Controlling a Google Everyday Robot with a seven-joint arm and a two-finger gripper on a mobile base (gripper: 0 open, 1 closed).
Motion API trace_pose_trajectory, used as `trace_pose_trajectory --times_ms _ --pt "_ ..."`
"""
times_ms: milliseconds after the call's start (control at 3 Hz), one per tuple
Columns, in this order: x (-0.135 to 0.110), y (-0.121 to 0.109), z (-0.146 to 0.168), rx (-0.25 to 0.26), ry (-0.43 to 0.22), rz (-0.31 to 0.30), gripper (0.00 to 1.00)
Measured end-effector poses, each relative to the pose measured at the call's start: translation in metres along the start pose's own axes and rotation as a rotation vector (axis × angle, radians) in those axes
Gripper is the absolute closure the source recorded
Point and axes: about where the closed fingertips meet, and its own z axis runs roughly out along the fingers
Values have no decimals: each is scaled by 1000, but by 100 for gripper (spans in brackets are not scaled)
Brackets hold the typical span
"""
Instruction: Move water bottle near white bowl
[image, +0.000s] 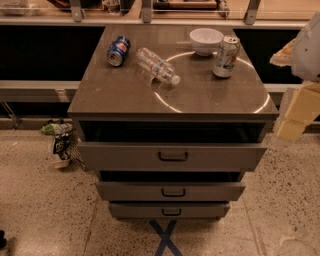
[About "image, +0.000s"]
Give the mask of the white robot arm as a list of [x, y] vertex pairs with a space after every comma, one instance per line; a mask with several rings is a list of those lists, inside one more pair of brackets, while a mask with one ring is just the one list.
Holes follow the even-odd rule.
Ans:
[[294, 142], [320, 115], [320, 12], [317, 11], [297, 36], [273, 54], [270, 63], [290, 66], [294, 76], [303, 80], [295, 90], [282, 97], [280, 114], [273, 132], [277, 139]]

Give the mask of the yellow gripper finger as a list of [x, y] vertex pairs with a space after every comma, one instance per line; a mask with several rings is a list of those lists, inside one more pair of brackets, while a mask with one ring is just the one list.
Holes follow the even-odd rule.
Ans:
[[319, 82], [306, 81], [297, 89], [289, 88], [280, 103], [276, 137], [287, 142], [296, 141], [319, 115]]
[[270, 58], [270, 63], [272, 65], [279, 66], [279, 67], [290, 66], [294, 43], [295, 43], [295, 40], [292, 39], [282, 49], [274, 53]]

